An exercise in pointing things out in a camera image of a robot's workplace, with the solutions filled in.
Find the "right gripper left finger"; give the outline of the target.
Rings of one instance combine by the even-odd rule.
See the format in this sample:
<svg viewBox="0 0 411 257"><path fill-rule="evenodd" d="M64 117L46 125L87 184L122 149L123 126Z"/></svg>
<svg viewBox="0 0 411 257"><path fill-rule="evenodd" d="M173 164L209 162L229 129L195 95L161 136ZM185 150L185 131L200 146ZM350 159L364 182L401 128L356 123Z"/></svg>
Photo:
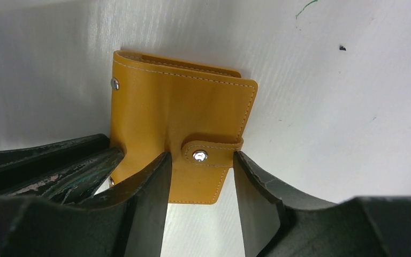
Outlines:
<svg viewBox="0 0 411 257"><path fill-rule="evenodd" d="M0 196L0 256L160 256L170 153L78 205Z"/></svg>

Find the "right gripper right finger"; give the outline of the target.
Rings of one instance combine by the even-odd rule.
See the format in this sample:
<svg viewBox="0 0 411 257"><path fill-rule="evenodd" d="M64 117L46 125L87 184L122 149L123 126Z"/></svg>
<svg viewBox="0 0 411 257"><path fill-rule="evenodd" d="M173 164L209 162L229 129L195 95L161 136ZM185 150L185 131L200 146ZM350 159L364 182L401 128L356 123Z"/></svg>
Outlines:
<svg viewBox="0 0 411 257"><path fill-rule="evenodd" d="M309 195L233 155L246 256L411 256L411 196Z"/></svg>

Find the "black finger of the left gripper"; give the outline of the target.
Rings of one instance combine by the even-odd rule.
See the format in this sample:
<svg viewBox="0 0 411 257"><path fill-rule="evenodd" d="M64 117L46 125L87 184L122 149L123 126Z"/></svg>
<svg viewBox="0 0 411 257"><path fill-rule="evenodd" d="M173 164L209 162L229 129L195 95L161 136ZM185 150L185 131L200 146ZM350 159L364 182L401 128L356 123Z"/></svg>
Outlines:
<svg viewBox="0 0 411 257"><path fill-rule="evenodd" d="M104 134L0 151L0 195L37 196L61 204L91 198L123 160Z"/></svg>

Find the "yellow leather card holder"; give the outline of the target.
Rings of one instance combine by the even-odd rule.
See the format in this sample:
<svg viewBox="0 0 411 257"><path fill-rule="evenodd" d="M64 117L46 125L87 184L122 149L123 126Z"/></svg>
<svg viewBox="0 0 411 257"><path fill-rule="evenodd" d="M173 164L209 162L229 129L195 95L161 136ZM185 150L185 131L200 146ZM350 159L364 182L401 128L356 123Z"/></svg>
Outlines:
<svg viewBox="0 0 411 257"><path fill-rule="evenodd" d="M225 67L117 50L111 88L110 141L125 153L113 181L169 152L169 202L214 204L243 145L257 82Z"/></svg>

